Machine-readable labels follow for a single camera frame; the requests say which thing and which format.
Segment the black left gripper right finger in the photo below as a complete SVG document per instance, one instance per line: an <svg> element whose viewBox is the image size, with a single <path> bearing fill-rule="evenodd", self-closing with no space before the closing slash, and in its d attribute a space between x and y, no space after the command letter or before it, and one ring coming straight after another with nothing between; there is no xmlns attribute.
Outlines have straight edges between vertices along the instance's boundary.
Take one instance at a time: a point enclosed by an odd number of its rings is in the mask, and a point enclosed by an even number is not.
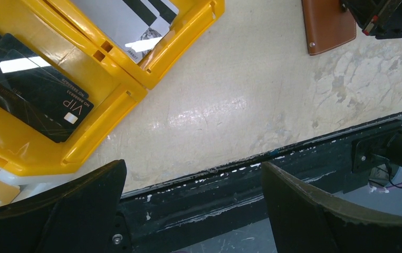
<svg viewBox="0 0 402 253"><path fill-rule="evenodd" d="M402 252L402 216L338 198L272 163L261 169L278 252Z"/></svg>

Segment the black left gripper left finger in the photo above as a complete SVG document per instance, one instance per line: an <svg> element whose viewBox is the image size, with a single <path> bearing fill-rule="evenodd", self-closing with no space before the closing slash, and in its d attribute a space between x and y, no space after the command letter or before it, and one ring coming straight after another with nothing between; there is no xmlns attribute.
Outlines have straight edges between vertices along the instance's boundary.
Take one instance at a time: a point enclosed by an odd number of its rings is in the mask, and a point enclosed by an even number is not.
<svg viewBox="0 0 402 253"><path fill-rule="evenodd" d="M0 252L104 252L126 175L126 163L114 160L0 207Z"/></svg>

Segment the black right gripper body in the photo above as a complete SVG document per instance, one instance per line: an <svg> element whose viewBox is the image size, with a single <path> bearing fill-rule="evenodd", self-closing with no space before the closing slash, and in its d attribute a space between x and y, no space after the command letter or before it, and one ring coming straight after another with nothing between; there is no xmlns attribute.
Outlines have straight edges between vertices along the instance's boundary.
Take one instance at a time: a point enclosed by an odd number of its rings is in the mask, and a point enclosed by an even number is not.
<svg viewBox="0 0 402 253"><path fill-rule="evenodd" d="M343 0L367 36L378 40L402 38L402 0Z"/></svg>

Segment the brown leather card holder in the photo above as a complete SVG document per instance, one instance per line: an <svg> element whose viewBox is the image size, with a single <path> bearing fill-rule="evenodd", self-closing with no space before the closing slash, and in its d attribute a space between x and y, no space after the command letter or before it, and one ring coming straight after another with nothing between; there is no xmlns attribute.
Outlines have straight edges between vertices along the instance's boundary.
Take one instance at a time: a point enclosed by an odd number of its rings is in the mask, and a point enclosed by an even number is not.
<svg viewBox="0 0 402 253"><path fill-rule="evenodd" d="M356 22L340 0L302 0L308 53L319 55L356 38Z"/></svg>

